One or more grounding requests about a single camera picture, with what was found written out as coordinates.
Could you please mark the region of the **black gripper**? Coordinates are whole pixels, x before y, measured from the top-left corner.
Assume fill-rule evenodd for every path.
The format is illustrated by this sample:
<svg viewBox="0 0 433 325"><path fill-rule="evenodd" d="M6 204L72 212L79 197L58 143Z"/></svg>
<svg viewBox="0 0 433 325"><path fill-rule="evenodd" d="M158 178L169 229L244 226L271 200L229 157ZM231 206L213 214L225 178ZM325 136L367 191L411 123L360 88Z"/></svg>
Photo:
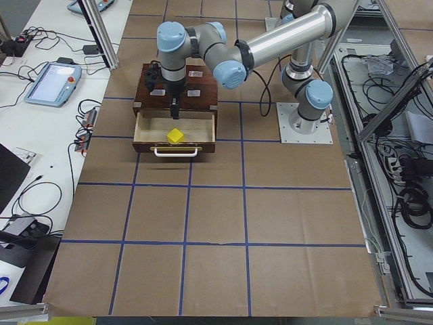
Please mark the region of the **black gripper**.
<svg viewBox="0 0 433 325"><path fill-rule="evenodd" d="M179 98L185 90L185 79L178 81L162 80L164 88L170 98L170 116L179 119Z"/></svg>

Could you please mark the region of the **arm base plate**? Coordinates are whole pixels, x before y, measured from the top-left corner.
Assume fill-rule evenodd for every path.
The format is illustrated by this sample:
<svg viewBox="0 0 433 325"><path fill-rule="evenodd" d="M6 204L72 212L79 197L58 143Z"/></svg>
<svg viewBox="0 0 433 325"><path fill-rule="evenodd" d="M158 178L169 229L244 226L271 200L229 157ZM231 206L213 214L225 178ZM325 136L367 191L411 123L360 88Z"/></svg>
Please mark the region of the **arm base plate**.
<svg viewBox="0 0 433 325"><path fill-rule="evenodd" d="M266 17L265 18L265 29L267 32L272 31L278 26L281 26L282 24L286 24L287 20L281 19L281 18L272 18L272 17Z"/></svg>
<svg viewBox="0 0 433 325"><path fill-rule="evenodd" d="M325 111L317 121L307 121L298 114L298 103L278 102L276 107L282 144L333 144Z"/></svg>

